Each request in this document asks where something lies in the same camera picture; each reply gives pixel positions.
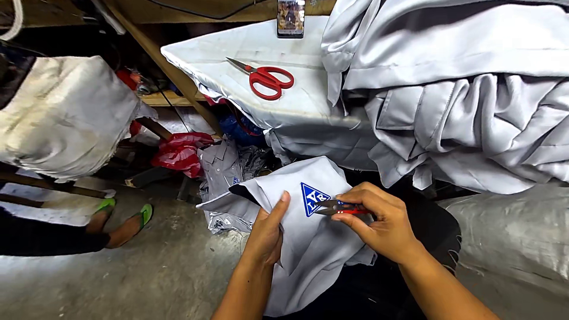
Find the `phone screen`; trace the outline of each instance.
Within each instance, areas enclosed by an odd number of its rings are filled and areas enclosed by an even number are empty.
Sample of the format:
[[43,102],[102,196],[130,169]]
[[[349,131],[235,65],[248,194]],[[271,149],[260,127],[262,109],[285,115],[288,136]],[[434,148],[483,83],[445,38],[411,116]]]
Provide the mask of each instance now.
[[278,0],[277,36],[279,38],[304,36],[304,0]]

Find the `foot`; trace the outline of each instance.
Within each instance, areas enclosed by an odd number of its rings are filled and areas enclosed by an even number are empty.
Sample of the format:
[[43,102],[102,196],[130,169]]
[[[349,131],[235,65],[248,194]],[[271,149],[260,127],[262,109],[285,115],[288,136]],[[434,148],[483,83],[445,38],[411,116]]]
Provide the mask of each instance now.
[[115,231],[109,233],[110,240],[105,248],[114,249],[132,239],[141,230],[142,215],[134,215],[126,220]]
[[85,233],[102,233],[103,227],[110,215],[113,213],[114,206],[105,206],[100,208],[91,216],[91,220],[85,227]]

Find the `fingernail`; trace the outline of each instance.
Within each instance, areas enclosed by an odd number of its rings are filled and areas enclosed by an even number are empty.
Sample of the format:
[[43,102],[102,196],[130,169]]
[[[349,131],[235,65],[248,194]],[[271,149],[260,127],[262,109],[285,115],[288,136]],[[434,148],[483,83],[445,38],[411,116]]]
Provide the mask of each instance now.
[[288,193],[288,191],[284,191],[283,195],[281,196],[281,200],[284,202],[290,201],[290,194]]

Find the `stack of grey fabric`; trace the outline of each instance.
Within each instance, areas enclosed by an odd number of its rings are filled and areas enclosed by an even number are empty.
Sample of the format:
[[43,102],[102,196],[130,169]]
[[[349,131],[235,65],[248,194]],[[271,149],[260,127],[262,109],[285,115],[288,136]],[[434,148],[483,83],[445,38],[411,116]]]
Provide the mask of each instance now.
[[[197,156],[204,170],[200,185],[202,202],[227,193],[229,187],[257,177],[265,167],[270,149],[256,146],[237,148],[235,141],[223,136],[220,143],[198,149]],[[253,221],[225,213],[204,210],[208,229],[212,233],[227,230],[250,232]]]
[[513,194],[569,181],[566,0],[338,0],[324,30],[328,99],[350,94],[390,187],[413,174]]

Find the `embroidered logo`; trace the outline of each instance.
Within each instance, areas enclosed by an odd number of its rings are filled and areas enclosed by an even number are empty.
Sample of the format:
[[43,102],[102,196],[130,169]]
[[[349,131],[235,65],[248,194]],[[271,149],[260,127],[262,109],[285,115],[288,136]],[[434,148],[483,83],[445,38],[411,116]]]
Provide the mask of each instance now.
[[304,198],[304,210],[306,216],[310,217],[314,211],[321,208],[316,202],[330,200],[332,197],[329,195],[314,189],[313,187],[301,182],[300,187],[302,188],[302,197]]

